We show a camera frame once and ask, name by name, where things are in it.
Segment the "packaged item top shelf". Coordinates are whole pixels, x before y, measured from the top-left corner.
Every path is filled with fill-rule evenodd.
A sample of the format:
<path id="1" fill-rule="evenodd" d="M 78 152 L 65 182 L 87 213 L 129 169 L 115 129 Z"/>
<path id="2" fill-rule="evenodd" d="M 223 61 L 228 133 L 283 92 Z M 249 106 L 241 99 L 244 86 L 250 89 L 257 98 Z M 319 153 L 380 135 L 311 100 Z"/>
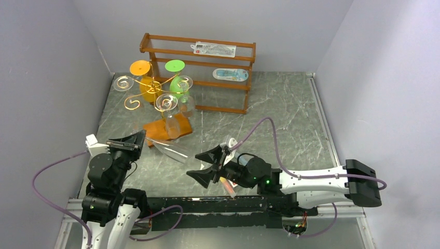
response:
<path id="1" fill-rule="evenodd" d="M 194 44 L 191 44 L 190 47 L 194 51 L 194 54 L 227 57 L 227 58 L 234 58 L 236 56 L 236 46 L 205 43 L 198 41 Z"/>

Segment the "yellow pink marker pen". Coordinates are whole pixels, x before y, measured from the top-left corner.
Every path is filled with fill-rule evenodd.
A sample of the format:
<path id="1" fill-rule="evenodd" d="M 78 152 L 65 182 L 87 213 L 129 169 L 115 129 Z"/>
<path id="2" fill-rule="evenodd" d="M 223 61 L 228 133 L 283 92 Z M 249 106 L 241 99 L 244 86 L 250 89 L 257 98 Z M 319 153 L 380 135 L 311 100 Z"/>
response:
<path id="1" fill-rule="evenodd" d="M 221 177 L 220 182 L 223 185 L 223 187 L 225 188 L 225 190 L 227 191 L 227 193 L 230 195 L 230 197 L 234 198 L 237 195 L 234 188 L 233 188 L 233 185 L 230 183 L 229 180 Z"/>

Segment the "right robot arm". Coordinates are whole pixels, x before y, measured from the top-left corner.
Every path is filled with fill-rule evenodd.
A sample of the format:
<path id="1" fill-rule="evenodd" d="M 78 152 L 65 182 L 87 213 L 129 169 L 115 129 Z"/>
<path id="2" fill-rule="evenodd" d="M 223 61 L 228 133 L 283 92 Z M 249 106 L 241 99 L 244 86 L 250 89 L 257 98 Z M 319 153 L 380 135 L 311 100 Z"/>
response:
<path id="1" fill-rule="evenodd" d="M 224 178 L 243 188 L 257 187 L 261 196 L 294 196 L 286 199 L 285 208 L 291 215 L 321 204 L 348 202 L 360 207 L 376 208 L 382 205 L 380 190 L 385 186 L 376 171 L 364 163 L 346 160 L 345 165 L 309 171 L 292 171 L 273 168 L 258 156 L 251 156 L 245 164 L 240 156 L 229 152 L 227 146 L 195 155 L 210 164 L 202 170 L 186 174 L 204 188 Z"/>

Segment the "green plastic goblet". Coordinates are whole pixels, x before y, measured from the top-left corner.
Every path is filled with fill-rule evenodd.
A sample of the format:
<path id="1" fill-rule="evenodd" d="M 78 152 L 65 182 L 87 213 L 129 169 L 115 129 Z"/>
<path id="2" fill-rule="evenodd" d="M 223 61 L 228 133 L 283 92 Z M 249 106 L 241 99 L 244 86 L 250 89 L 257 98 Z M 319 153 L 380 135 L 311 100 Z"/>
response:
<path id="1" fill-rule="evenodd" d="M 185 63 L 182 60 L 170 60 L 165 64 L 165 69 L 175 74 L 171 80 L 169 91 L 172 92 L 172 95 L 175 96 L 177 100 L 189 89 L 188 77 L 180 75 L 184 67 Z"/>

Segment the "wooden two-tier shelf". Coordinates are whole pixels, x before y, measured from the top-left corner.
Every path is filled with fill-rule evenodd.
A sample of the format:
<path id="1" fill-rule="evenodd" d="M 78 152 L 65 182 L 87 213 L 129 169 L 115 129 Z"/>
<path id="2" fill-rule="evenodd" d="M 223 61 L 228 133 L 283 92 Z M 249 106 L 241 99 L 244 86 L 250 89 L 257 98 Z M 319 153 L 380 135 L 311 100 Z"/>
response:
<path id="1" fill-rule="evenodd" d="M 197 42 L 236 46 L 236 55 L 230 58 L 194 53 L 191 46 L 195 46 Z M 252 76 L 250 75 L 244 83 L 239 84 L 215 79 L 212 73 L 218 68 L 231 68 L 246 70 L 251 74 L 256 57 L 256 43 L 227 42 L 221 40 L 151 35 L 146 33 L 140 42 L 140 52 L 148 53 L 155 70 L 154 75 L 160 80 L 164 80 L 166 76 L 169 75 L 169 73 L 164 72 L 164 65 L 171 60 L 177 59 L 185 63 L 185 71 L 189 73 L 194 84 L 197 86 L 244 91 L 243 106 L 241 108 L 207 106 L 197 103 L 196 109 L 235 114 L 247 113 Z"/>

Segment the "blue packaged item lower shelf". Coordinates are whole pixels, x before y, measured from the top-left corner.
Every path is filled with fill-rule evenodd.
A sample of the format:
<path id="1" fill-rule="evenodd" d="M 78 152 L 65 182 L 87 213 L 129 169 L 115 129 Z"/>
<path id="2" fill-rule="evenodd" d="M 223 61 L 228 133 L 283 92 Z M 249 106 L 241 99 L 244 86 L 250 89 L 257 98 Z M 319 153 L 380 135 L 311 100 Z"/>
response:
<path id="1" fill-rule="evenodd" d="M 212 74 L 215 79 L 236 82 L 246 81 L 250 76 L 247 70 L 237 68 L 217 68 Z"/>

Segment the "black base frame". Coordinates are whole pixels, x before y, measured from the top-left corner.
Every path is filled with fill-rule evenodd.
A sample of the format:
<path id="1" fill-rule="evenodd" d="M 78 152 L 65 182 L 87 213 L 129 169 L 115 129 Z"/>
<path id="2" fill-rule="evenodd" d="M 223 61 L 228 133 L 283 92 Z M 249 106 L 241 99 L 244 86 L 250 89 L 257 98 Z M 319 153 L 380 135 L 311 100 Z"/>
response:
<path id="1" fill-rule="evenodd" d="M 299 206 L 295 194 L 287 196 L 147 197 L 145 191 L 127 188 L 124 200 L 141 208 L 138 229 L 152 231 L 189 228 L 282 228 L 282 218 L 316 216 L 317 208 Z"/>

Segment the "blue marker pen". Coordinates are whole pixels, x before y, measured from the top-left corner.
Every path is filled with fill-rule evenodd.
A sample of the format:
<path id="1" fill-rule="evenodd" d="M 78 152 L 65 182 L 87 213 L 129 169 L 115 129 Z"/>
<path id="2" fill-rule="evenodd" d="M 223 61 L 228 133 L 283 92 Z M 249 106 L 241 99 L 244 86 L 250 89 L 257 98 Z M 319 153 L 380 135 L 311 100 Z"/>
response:
<path id="1" fill-rule="evenodd" d="M 243 166 L 246 166 L 247 163 L 248 163 L 248 160 L 246 159 L 245 156 L 240 155 L 240 156 L 237 158 L 237 162 L 238 162 L 239 164 L 243 165 Z"/>

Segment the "clear champagne flute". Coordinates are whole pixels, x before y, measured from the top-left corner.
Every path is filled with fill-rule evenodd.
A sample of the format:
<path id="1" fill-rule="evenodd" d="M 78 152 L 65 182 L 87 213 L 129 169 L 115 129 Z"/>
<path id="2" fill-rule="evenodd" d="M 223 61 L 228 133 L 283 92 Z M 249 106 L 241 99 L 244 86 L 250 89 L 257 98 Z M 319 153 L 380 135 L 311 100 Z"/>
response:
<path id="1" fill-rule="evenodd" d="M 180 135 L 180 124 L 175 117 L 178 99 L 170 93 L 160 95 L 155 101 L 156 110 L 162 113 L 167 135 L 170 139 L 176 139 Z"/>

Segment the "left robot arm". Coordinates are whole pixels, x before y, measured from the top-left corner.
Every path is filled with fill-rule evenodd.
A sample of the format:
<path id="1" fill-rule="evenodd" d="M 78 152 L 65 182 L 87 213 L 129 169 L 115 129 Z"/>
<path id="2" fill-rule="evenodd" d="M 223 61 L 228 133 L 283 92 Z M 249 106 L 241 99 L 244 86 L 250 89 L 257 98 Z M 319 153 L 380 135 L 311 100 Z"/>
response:
<path id="1" fill-rule="evenodd" d="M 81 207 L 82 248 L 124 248 L 137 218 L 148 213 L 146 192 L 123 189 L 127 173 L 141 156 L 146 130 L 120 139 L 98 142 L 94 134 L 86 137 L 91 155 Z"/>

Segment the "clear wine glass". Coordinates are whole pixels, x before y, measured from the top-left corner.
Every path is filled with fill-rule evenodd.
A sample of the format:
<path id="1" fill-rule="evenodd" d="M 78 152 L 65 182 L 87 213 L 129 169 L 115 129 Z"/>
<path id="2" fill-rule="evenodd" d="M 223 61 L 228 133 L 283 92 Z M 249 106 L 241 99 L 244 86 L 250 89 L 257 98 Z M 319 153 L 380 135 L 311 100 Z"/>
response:
<path id="1" fill-rule="evenodd" d="M 112 86 L 116 91 L 124 92 L 130 90 L 134 85 L 134 79 L 130 76 L 120 76 L 113 80 Z"/>
<path id="2" fill-rule="evenodd" d="M 145 135 L 141 162 L 178 170 L 201 170 L 205 164 L 195 158 L 195 151 L 178 142 Z"/>
<path id="3" fill-rule="evenodd" d="M 190 95 L 189 90 L 193 86 L 193 80 L 188 76 L 179 76 L 177 85 L 180 88 L 181 96 L 178 99 L 178 108 L 184 117 L 191 117 L 195 110 L 195 99 Z"/>

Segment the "orange plastic goblet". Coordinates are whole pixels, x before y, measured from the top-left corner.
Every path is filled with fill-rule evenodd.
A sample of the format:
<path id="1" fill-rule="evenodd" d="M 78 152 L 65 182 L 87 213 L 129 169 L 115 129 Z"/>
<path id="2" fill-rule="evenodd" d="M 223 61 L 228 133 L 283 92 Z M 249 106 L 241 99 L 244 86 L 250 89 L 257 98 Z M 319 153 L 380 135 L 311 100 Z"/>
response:
<path id="1" fill-rule="evenodd" d="M 140 77 L 140 93 L 144 100 L 151 105 L 156 103 L 156 99 L 162 95 L 161 84 L 154 79 L 153 66 L 149 61 L 137 60 L 130 65 L 130 73 Z"/>

